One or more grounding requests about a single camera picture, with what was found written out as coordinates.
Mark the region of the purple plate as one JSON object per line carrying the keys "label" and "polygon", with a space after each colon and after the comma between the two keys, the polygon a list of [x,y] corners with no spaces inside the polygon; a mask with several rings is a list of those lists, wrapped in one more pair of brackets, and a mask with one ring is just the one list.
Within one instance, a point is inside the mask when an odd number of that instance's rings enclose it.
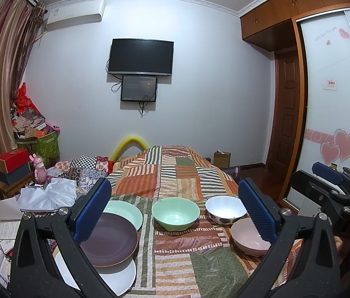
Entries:
{"label": "purple plate", "polygon": [[80,245],[89,262],[97,268],[116,266],[137,249],[139,234],[126,218],[103,213],[87,241]]}

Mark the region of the pink bowl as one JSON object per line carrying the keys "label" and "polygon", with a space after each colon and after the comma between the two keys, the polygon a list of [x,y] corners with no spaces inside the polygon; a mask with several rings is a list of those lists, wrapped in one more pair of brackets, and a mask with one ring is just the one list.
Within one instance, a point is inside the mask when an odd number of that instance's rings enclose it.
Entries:
{"label": "pink bowl", "polygon": [[260,237],[251,218],[240,219],[231,227],[232,239],[243,253],[251,256],[263,256],[271,244]]}

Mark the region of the white plate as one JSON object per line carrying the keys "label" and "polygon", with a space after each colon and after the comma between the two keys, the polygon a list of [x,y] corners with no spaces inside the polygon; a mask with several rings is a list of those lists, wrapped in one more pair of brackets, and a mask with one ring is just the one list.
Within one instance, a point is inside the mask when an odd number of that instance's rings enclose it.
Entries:
{"label": "white plate", "polygon": [[[53,253],[53,257],[64,282],[79,290],[79,287],[73,279],[60,251],[57,248]],[[121,296],[129,291],[136,279],[136,264],[132,258],[129,258],[116,266],[96,268],[96,271],[117,296]]]}

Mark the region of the mint green plate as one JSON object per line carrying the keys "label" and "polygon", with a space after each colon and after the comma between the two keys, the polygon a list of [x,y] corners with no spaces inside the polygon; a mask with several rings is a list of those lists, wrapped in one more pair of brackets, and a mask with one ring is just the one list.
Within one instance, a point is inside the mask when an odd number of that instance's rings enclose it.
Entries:
{"label": "mint green plate", "polygon": [[133,204],[122,200],[110,200],[104,209],[104,213],[119,215],[127,219],[135,226],[137,231],[143,224],[143,214],[141,211]]}

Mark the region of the white spotted bowl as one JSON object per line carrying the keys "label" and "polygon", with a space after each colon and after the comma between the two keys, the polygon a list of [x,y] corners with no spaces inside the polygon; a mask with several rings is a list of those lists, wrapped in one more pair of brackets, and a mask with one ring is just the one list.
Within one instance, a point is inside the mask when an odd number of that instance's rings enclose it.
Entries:
{"label": "white spotted bowl", "polygon": [[232,196],[214,196],[205,202],[205,209],[208,218],[218,225],[232,225],[247,214],[241,200]]}

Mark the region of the mint green bowl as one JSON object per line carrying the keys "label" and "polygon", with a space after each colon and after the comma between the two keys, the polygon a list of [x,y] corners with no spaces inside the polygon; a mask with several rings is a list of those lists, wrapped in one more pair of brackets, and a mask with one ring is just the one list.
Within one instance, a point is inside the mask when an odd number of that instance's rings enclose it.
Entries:
{"label": "mint green bowl", "polygon": [[186,198],[163,198],[151,208],[155,219],[167,231],[185,231],[193,225],[200,215],[195,202]]}

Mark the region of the open notebook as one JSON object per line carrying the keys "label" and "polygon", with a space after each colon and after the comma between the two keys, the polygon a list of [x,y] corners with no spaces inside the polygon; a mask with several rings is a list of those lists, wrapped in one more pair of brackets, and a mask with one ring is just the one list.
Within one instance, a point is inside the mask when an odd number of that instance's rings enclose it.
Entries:
{"label": "open notebook", "polygon": [[11,252],[23,213],[15,197],[0,200],[0,246],[4,254]]}

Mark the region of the white plastic bag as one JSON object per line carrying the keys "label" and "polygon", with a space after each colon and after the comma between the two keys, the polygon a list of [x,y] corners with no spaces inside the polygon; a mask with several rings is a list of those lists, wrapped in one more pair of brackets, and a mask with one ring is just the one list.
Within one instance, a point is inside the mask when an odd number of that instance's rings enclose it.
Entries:
{"label": "white plastic bag", "polygon": [[21,211],[33,212],[51,212],[62,207],[72,207],[77,199],[76,188],[75,180],[52,178],[45,188],[22,188],[17,204]]}

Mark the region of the checkered patchwork quilt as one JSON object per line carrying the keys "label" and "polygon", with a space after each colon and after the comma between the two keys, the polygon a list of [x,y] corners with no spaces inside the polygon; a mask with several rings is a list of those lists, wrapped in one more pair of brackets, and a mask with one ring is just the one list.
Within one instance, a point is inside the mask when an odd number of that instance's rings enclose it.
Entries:
{"label": "checkered patchwork quilt", "polygon": [[82,155],[78,159],[59,161],[47,169],[47,175],[74,180],[77,197],[80,197],[88,193],[99,178],[106,178],[112,173],[113,166],[108,157]]}

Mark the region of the small cardboard box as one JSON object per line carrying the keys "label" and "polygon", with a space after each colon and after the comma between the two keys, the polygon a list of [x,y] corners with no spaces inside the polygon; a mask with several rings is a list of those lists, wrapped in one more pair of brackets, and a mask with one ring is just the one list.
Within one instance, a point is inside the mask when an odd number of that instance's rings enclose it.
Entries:
{"label": "small cardboard box", "polygon": [[230,152],[216,151],[214,152],[213,165],[218,168],[227,169],[230,167],[231,154]]}

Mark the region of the green storage box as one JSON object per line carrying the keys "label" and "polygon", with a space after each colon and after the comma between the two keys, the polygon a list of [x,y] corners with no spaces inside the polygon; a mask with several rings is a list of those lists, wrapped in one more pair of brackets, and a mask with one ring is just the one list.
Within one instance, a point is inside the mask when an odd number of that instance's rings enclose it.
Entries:
{"label": "green storage box", "polygon": [[43,159],[45,167],[49,167],[51,161],[58,159],[60,156],[58,133],[56,131],[40,138],[17,139],[16,142],[19,148],[26,149],[30,155],[33,153],[39,155]]}

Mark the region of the wooden wardrobe with hearts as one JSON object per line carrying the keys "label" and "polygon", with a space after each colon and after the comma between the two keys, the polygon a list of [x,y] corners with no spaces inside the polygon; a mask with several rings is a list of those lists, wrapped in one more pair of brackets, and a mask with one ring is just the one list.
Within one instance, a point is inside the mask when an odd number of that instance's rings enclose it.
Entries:
{"label": "wooden wardrobe with hearts", "polygon": [[278,199],[313,210],[291,187],[292,172],[310,172],[316,162],[350,169],[350,0],[256,0],[239,16],[244,41],[298,52],[298,126]]}

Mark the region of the white air conditioner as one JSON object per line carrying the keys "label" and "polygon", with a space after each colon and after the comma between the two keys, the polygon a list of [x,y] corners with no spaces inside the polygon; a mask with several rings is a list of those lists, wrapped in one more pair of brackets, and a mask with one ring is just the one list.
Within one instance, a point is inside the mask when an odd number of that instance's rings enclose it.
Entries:
{"label": "white air conditioner", "polygon": [[104,16],[105,0],[84,1],[52,9],[46,22],[47,30],[99,23]]}

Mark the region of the small black wall monitor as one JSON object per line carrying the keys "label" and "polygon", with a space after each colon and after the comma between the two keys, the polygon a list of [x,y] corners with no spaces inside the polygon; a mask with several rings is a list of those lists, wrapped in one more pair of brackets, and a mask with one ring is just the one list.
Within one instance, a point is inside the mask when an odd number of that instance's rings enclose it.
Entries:
{"label": "small black wall monitor", "polygon": [[157,78],[145,75],[126,75],[122,78],[122,102],[156,102]]}

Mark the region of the black wall television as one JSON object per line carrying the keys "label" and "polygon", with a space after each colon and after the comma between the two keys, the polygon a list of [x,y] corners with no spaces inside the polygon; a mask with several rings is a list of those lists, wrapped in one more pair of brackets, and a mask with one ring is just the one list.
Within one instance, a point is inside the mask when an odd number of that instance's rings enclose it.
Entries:
{"label": "black wall television", "polygon": [[107,62],[109,74],[171,76],[174,42],[136,38],[112,40]]}

